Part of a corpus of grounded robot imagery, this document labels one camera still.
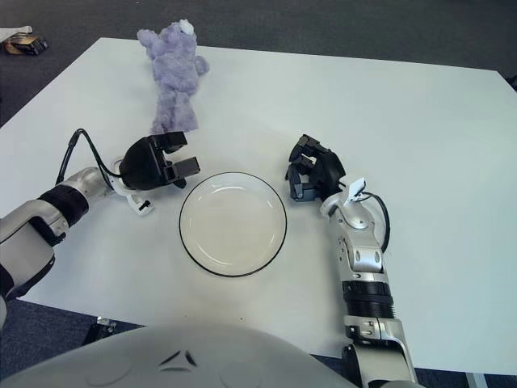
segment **purple stuffed animal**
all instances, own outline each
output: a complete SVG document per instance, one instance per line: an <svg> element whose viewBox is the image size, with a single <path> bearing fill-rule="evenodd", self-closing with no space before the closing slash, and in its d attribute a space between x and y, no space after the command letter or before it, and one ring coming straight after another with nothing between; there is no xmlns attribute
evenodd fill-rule
<svg viewBox="0 0 517 388"><path fill-rule="evenodd" d="M164 28L160 35L140 30L137 37L153 61L154 80L160 88L151 133L196 129L189 99L197 89L199 76L208 72L209 66L203 57L195 55L194 27L188 20L180 20Z"/></svg>

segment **white tabletop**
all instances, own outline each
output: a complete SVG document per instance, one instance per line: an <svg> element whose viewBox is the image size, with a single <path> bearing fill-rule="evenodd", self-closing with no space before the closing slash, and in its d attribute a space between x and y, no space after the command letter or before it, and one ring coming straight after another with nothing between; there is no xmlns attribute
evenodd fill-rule
<svg viewBox="0 0 517 388"><path fill-rule="evenodd" d="M246 325L339 356L343 302L330 229L318 204L289 199L284 181L289 152L307 133L389 207L389 278L415 366L516 374L517 94L504 80L393 61L199 53L212 67L192 98L200 128L172 158L197 156L201 173L183 191L153 192L148 217L123 198L99 203L25 299L145 325ZM0 215L52 187L76 128L109 161L147 135L156 99L136 41L97 41L0 129ZM81 141L69 172L93 164ZM235 170L280 194L288 232L270 266L226 279L189 259L178 222L199 181Z"/></svg>

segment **silver robot arm segment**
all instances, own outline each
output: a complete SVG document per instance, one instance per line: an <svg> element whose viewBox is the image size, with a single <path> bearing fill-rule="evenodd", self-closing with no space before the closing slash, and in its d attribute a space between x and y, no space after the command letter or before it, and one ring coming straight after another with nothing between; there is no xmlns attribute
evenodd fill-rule
<svg viewBox="0 0 517 388"><path fill-rule="evenodd" d="M111 189L88 167L0 219L2 297L21 297L54 264L53 246Z"/></svg>
<svg viewBox="0 0 517 388"><path fill-rule="evenodd" d="M383 256L387 241L381 246L376 240L374 218L362 205L370 196L378 196L363 192L364 179L347 186L337 155L307 135L295 145L289 162L285 178L291 198L297 202L320 198L321 213L330 219L347 306L343 326L352 340L343 349L343 375L363 388L391 381L418 383L402 323L393 312Z"/></svg>
<svg viewBox="0 0 517 388"><path fill-rule="evenodd" d="M90 144L99 168L87 167L63 180L81 135ZM54 265L53 247L97 200L113 192L114 186L116 192L124 196L168 184L184 188L185 178L200 172L197 159L172 163L164 154L172 154L186 144L182 132L143 137L119 160L119 174L114 174L100 159L88 133L84 129L75 131L61 164L57 185L0 219L0 327L6 314L3 299L25 295L48 273ZM136 210L140 215L148 213L145 208L150 205L146 201Z"/></svg>
<svg viewBox="0 0 517 388"><path fill-rule="evenodd" d="M364 208L365 195L342 186L321 206L330 218L336 242L343 299L344 327L353 344L343 349L343 369L352 382L417 382L402 322L393 311L385 259L374 235L375 221Z"/></svg>

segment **gray carpet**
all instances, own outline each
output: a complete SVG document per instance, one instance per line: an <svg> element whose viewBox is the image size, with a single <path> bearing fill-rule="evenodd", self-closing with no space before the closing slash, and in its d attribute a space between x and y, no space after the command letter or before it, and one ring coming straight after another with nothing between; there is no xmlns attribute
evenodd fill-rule
<svg viewBox="0 0 517 388"><path fill-rule="evenodd" d="M195 25L199 44L207 46L517 73L515 0L0 0L0 26L32 25L50 43L39 57L0 53L0 125L99 37L134 39L139 28L158 30L180 18ZM80 346L94 321L11 302L0 378ZM489 339L480 339L480 347L483 340ZM340 368L335 359L317 358ZM418 376L430 388L466 386L464 373L419 369ZM517 386L514 377L486 378L491 388Z"/></svg>

